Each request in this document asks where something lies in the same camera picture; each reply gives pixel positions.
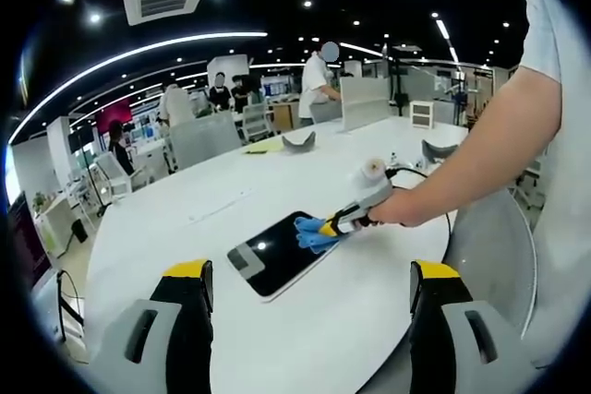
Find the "curved led light strip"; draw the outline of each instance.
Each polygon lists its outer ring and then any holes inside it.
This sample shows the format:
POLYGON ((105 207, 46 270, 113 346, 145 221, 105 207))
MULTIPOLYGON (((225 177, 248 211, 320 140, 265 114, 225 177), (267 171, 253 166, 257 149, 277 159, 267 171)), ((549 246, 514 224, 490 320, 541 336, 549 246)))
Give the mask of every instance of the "curved led light strip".
POLYGON ((377 51, 369 50, 368 48, 364 48, 363 46, 352 45, 351 43, 339 42, 339 45, 343 46, 343 48, 350 48, 352 50, 357 50, 357 51, 360 51, 362 53, 376 55, 377 57, 383 57, 384 56, 384 54, 378 53, 377 51))
POLYGON ((42 101, 40 101, 37 106, 35 106, 30 113, 28 113, 25 118, 18 124, 15 131, 10 136, 8 140, 8 144, 11 144, 18 133, 22 130, 22 128, 34 117, 36 113, 38 113, 43 106, 49 103, 57 94, 65 90, 70 85, 78 82, 81 78, 86 77, 88 74, 92 74, 94 71, 97 71, 105 66, 108 66, 114 62, 118 62, 119 60, 123 60, 127 57, 131 57, 132 55, 145 53, 150 50, 155 50, 156 48, 162 48, 168 45, 175 45, 177 43, 185 43, 185 42, 194 42, 194 41, 204 41, 207 39, 220 39, 220 38, 227 38, 227 37, 267 37, 266 32, 214 32, 211 34, 198 34, 196 36, 186 36, 180 37, 178 39, 171 39, 169 41, 157 42, 153 43, 152 45, 142 46, 140 48, 136 48, 135 50, 128 51, 127 53, 123 53, 120 55, 116 55, 115 57, 111 57, 103 62, 95 66, 91 66, 90 68, 82 71, 81 73, 76 74, 70 80, 64 82, 62 85, 57 87, 53 90, 47 97, 45 97, 42 101))

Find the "blue cloth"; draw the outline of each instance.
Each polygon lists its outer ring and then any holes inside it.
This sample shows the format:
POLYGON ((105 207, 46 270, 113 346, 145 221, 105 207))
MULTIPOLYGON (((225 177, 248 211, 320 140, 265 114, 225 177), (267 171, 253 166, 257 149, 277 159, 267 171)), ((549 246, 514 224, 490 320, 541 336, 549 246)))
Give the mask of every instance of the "blue cloth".
POLYGON ((297 229, 297 243, 300 248, 309 248, 314 254, 320 254, 330 249, 333 245, 343 240, 346 236, 339 235, 330 237, 319 233, 319 229, 326 220, 305 217, 295 219, 294 225, 297 229))

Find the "tablet screen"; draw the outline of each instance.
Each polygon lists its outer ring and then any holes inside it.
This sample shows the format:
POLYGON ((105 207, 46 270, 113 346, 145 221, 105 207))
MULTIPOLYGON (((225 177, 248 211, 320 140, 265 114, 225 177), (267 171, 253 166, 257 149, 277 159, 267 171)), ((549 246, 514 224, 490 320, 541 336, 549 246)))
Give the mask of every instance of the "tablet screen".
POLYGON ((269 297, 319 260, 325 253, 314 254, 297 245, 295 212, 228 253, 232 265, 259 295, 269 297))

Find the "monitor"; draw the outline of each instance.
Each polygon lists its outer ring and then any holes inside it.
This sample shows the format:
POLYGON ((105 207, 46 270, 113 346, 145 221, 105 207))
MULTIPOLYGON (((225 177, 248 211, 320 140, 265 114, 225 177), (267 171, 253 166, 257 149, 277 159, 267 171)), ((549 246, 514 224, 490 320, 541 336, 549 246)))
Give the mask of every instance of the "monitor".
POLYGON ((67 141, 70 146, 70 152, 74 153, 81 150, 89 143, 94 141, 94 135, 92 134, 92 126, 84 125, 81 129, 74 131, 67 137, 67 141))

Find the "white chair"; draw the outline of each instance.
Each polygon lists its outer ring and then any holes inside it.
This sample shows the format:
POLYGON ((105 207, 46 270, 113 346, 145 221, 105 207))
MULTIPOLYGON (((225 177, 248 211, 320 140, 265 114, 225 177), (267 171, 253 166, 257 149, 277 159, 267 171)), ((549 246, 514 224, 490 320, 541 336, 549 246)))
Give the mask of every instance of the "white chair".
POLYGON ((229 111, 173 126, 170 140, 179 170, 242 147, 229 111))
POLYGON ((149 182, 149 177, 141 168, 127 175, 112 152, 101 154, 95 162, 103 175, 104 182, 108 184, 111 200, 128 196, 149 182))
POLYGON ((264 103, 244 107, 242 111, 242 133, 247 143, 274 134, 267 120, 267 107, 264 103))

